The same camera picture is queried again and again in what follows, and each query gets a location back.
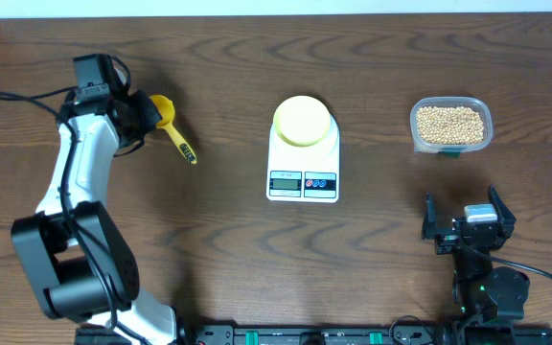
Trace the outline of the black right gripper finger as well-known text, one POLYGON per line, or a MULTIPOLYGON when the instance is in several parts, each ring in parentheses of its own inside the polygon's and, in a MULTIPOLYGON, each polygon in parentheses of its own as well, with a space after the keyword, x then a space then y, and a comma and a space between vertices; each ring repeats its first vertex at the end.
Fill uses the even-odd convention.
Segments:
POLYGON ((433 195, 427 193, 425 195, 425 216, 422 224, 422 239, 434 240, 438 234, 439 229, 437 225, 433 195))
POLYGON ((495 212, 497 214, 497 222, 499 224, 501 232, 504 235, 511 235, 515 230, 517 218, 501 200, 493 185, 490 185, 488 188, 488 198, 490 200, 490 203, 495 208, 495 212))

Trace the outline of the yellow plastic measuring scoop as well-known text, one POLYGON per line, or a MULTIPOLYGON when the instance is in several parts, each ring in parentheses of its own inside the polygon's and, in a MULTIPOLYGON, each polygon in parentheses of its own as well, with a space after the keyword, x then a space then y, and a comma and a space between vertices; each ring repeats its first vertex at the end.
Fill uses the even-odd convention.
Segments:
POLYGON ((195 165, 197 157, 194 149, 174 126, 176 112, 173 102, 163 95, 151 95, 149 98, 161 116, 161 120, 157 123, 156 127, 165 130, 181 155, 190 164, 195 165))

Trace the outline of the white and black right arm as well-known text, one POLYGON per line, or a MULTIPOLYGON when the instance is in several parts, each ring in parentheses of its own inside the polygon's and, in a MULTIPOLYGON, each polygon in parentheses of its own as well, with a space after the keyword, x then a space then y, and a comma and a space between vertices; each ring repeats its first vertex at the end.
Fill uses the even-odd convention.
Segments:
POLYGON ((510 239, 517 221, 494 187, 489 201, 469 205, 449 226, 438 225, 433 195, 425 197, 422 238, 454 261, 453 301, 462 315, 436 330, 439 344, 515 344, 514 323, 524 318, 530 281, 506 266, 493 267, 493 251, 510 239))

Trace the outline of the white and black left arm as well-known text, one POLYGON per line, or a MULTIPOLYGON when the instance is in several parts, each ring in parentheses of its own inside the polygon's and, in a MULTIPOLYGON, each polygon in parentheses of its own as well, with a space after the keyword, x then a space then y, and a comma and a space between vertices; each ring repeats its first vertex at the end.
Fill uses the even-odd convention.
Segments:
POLYGON ((50 319, 109 329, 132 344, 174 344, 175 311, 142 288, 139 268, 106 210, 116 152, 143 140, 161 116, 142 91, 69 91, 56 112, 59 151, 33 215, 11 241, 35 300, 50 319))

